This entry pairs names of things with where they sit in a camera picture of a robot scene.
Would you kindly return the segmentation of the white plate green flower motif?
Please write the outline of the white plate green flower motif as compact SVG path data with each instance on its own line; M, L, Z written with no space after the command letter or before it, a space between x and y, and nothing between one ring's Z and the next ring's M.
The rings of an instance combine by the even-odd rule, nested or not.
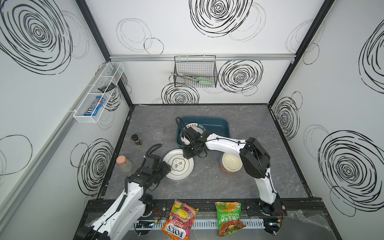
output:
M166 178L172 181L182 181L188 178L194 170L194 159L186 159L182 149L168 152L163 161L171 166L171 171L166 175Z

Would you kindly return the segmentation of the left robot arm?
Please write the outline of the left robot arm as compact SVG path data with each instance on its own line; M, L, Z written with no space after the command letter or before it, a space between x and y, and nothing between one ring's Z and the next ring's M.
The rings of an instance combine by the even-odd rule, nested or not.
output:
M153 208L153 196L146 191L166 177L172 167L154 154L144 157L142 165L125 180L125 189L114 203L89 227L82 226L75 240L121 240L142 216Z

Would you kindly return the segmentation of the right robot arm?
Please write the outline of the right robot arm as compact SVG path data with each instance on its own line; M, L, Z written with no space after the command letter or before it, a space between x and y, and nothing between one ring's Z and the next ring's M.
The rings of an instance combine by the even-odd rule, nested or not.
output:
M271 176L271 157L255 138L235 140L188 128L182 130L181 141L185 144L183 156L187 159L196 157L205 150L220 151L240 158L246 173L256 181L261 212L266 216L273 216L282 207Z

